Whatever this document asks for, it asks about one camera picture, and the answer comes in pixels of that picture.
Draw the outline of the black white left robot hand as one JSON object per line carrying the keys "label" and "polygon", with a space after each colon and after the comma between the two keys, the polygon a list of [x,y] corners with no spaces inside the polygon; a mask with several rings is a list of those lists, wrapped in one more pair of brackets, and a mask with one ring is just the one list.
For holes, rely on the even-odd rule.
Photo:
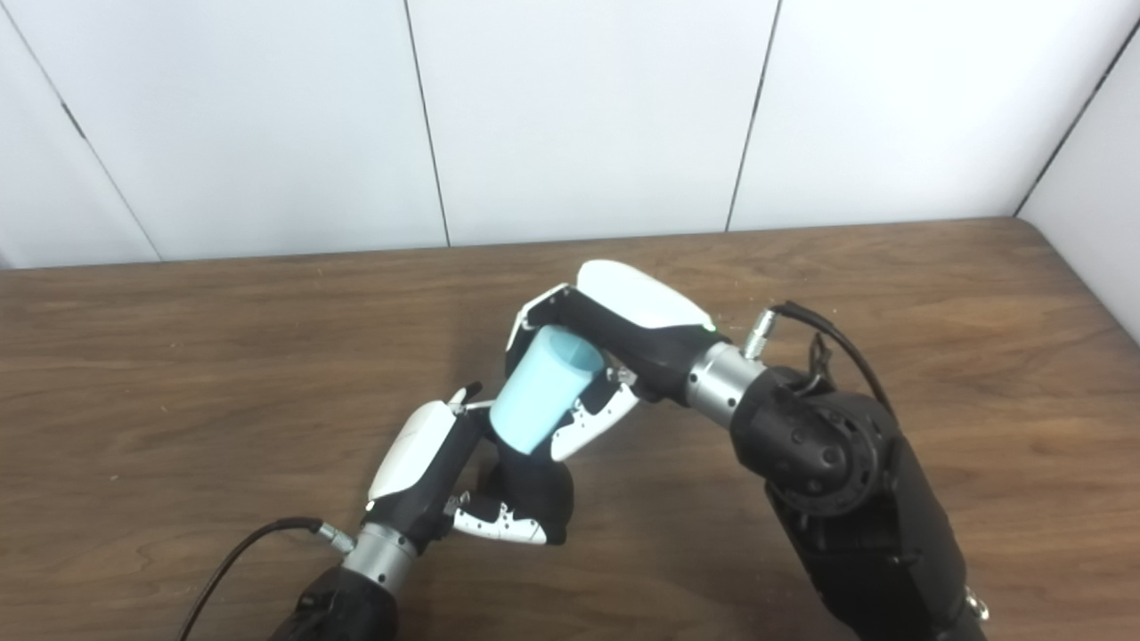
{"label": "black white left robot hand", "polygon": [[469,401],[479,389],[472,383],[447,401],[435,399],[415,409],[367,490],[363,522],[396,532],[416,555],[451,529],[529,545],[565,539],[564,532],[527,514],[504,490],[455,490],[477,446],[492,435],[492,401]]}

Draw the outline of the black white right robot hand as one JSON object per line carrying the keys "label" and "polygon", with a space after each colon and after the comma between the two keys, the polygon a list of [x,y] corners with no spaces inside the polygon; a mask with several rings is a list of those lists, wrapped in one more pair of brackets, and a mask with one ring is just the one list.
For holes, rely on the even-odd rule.
{"label": "black white right robot hand", "polygon": [[575,283],[518,310],[508,381],[490,407],[500,443],[565,461],[640,401],[689,405],[707,362],[728,349],[712,318],[676,289],[627,263],[591,260]]}

